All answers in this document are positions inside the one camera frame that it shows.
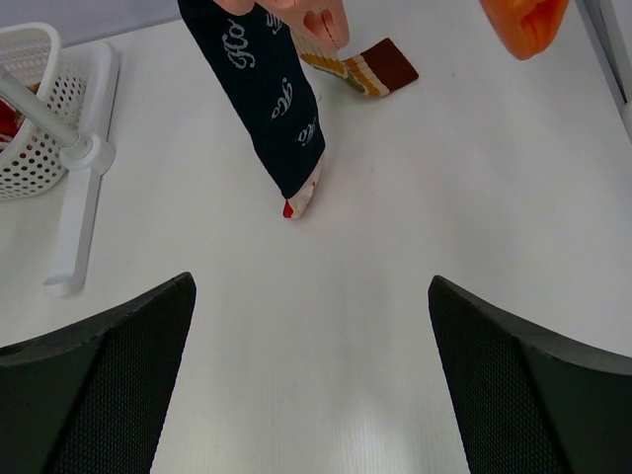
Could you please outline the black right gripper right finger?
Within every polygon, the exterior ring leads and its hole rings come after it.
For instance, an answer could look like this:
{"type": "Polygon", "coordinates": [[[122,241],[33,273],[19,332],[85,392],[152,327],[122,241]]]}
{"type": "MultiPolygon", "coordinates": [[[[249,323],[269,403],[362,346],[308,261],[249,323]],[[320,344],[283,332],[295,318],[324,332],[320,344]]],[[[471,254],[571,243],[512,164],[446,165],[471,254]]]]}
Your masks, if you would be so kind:
{"type": "Polygon", "coordinates": [[[442,276],[428,298],[470,472],[630,472],[630,357],[538,326],[442,276]]]}

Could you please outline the pink round clip hanger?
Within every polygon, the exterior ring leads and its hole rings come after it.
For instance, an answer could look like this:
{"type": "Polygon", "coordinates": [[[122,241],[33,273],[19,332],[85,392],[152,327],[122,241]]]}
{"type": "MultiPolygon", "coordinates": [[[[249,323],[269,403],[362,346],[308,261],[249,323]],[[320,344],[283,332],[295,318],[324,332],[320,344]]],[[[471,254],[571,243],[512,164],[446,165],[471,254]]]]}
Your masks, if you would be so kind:
{"type": "MultiPolygon", "coordinates": [[[[350,41],[347,13],[341,1],[219,1],[217,5],[236,16],[259,5],[330,51],[338,51],[350,41]]],[[[527,60],[552,43],[569,1],[487,0],[480,5],[507,51],[518,60],[527,60]]]]}

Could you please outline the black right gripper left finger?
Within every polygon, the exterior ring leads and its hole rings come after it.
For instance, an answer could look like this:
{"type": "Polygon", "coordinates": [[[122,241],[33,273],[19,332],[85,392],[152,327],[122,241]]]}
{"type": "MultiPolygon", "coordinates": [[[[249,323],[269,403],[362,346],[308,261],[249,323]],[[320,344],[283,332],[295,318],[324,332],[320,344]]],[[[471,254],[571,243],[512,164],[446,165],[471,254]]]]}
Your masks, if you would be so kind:
{"type": "Polygon", "coordinates": [[[182,273],[2,348],[2,472],[149,472],[196,297],[193,276],[182,273]]]}

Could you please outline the navy sock red toe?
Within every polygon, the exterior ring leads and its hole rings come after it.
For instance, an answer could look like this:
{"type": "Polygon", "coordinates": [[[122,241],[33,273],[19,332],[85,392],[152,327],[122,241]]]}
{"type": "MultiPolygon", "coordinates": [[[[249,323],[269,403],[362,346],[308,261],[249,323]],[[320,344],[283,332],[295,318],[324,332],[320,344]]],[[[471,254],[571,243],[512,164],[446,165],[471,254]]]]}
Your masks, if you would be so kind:
{"type": "Polygon", "coordinates": [[[289,27],[260,5],[243,15],[214,1],[182,1],[179,9],[284,197],[284,217],[299,218],[319,183],[326,143],[289,27]]]}

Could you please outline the beige striped ribbed sock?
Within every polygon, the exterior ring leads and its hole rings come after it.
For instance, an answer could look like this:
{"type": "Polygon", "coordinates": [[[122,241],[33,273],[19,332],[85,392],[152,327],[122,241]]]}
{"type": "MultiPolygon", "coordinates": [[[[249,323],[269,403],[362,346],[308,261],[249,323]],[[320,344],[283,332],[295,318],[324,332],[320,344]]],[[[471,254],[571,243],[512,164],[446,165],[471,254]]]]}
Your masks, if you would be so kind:
{"type": "Polygon", "coordinates": [[[300,59],[307,65],[337,77],[366,97],[381,98],[412,84],[419,73],[395,42],[386,38],[347,59],[322,49],[315,40],[291,32],[300,59]]]}

